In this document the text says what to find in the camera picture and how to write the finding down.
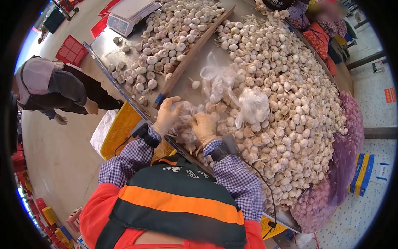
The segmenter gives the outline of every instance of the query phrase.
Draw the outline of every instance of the digital scale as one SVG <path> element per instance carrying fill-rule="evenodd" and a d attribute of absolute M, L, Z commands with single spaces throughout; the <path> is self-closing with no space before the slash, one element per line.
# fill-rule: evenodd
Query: digital scale
<path fill-rule="evenodd" d="M 126 37 L 139 21 L 160 7 L 154 0 L 121 0 L 109 9 L 106 25 Z"/>

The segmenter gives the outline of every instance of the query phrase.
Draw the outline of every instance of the red jacket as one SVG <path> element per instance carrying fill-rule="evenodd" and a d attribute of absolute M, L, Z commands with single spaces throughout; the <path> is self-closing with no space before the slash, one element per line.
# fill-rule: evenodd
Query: red jacket
<path fill-rule="evenodd" d="M 109 214 L 117 200 L 120 189 L 111 183 L 103 183 L 98 186 L 91 195 L 87 204 L 82 210 L 79 218 L 79 229 L 88 248 L 94 249 L 97 239 L 108 222 Z M 245 249 L 264 249 L 265 245 L 261 237 L 260 223 L 252 220 L 245 221 L 247 243 Z M 128 228 L 119 238 L 114 249 L 139 249 L 150 248 L 150 245 L 134 245 L 134 242 L 145 231 Z M 220 249 L 222 247 L 210 243 L 197 242 L 184 239 L 184 244 L 163 245 L 156 244 L 156 247 L 175 247 L 184 249 Z"/>

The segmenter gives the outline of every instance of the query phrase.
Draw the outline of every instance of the wristwatch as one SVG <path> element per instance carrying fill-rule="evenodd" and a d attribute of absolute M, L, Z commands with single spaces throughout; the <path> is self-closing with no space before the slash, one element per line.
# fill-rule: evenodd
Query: wristwatch
<path fill-rule="evenodd" d="M 139 137 L 142 138 L 145 143 L 152 148 L 156 148 L 159 145 L 159 141 L 154 139 L 148 134 L 148 123 L 146 121 L 142 122 L 140 121 L 137 126 L 133 129 L 133 133 L 131 134 L 132 137 Z"/>
<path fill-rule="evenodd" d="M 224 141 L 221 141 L 220 146 L 218 146 L 212 152 L 209 153 L 209 155 L 211 155 L 211 158 L 214 161 L 220 161 L 225 156 L 230 155 L 230 154 L 231 154 L 231 152 L 229 151 L 228 146 L 226 145 L 226 143 Z"/>

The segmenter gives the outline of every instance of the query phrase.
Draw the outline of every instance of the garlic pile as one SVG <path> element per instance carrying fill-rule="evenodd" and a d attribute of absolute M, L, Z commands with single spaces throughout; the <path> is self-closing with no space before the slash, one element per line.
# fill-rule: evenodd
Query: garlic pile
<path fill-rule="evenodd" d="M 337 88 L 310 49 L 289 31 L 282 21 L 285 15 L 264 8 L 266 20 L 253 15 L 218 26 L 217 44 L 230 53 L 229 66 L 238 74 L 233 93 L 261 90 L 269 98 L 270 114 L 260 124 L 237 129 L 234 119 L 240 109 L 230 101 L 230 117 L 219 122 L 217 131 L 235 136 L 244 161 L 266 177 L 279 212 L 297 203 L 310 184 L 327 178 L 333 133 L 344 135 L 347 129 Z M 271 191 L 265 183 L 262 188 L 264 207 L 272 213 Z"/>
<path fill-rule="evenodd" d="M 225 12 L 221 3 L 206 0 L 174 0 L 162 3 L 162 7 L 146 19 L 147 28 L 142 33 L 143 40 L 135 46 L 142 54 L 131 65 L 131 77 L 136 79 L 136 83 L 142 84 L 136 87 L 140 93 L 146 88 L 147 82 L 150 89 L 157 86 L 154 72 L 165 76 L 167 81 L 189 49 Z M 199 85 L 200 82 L 192 83 L 194 89 Z"/>

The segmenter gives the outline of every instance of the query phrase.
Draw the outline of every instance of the hand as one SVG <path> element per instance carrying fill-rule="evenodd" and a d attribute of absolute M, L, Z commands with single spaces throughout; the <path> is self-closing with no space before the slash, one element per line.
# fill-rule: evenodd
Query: hand
<path fill-rule="evenodd" d="M 158 118 L 156 119 L 156 122 L 152 125 L 152 129 L 161 137 L 164 137 L 164 135 L 166 135 L 166 132 L 170 130 L 171 127 L 173 127 L 178 117 L 178 114 L 184 107 L 183 104 L 180 104 L 174 109 L 174 111 L 171 111 L 172 103 L 177 102 L 180 99 L 181 98 L 177 96 L 163 100 L 162 105 L 160 106 L 160 109 L 158 111 Z"/>
<path fill-rule="evenodd" d="M 62 117 L 58 113 L 55 114 L 54 120 L 57 123 L 62 124 L 62 125 L 66 125 L 68 123 L 68 121 L 66 120 L 66 117 Z"/>
<path fill-rule="evenodd" d="M 98 114 L 98 104 L 92 101 L 91 99 L 87 98 L 86 104 L 84 108 L 89 114 Z"/>
<path fill-rule="evenodd" d="M 194 134 L 202 143 L 203 148 L 212 140 L 217 139 L 216 123 L 211 119 L 209 114 L 196 113 L 193 116 L 191 126 Z"/>

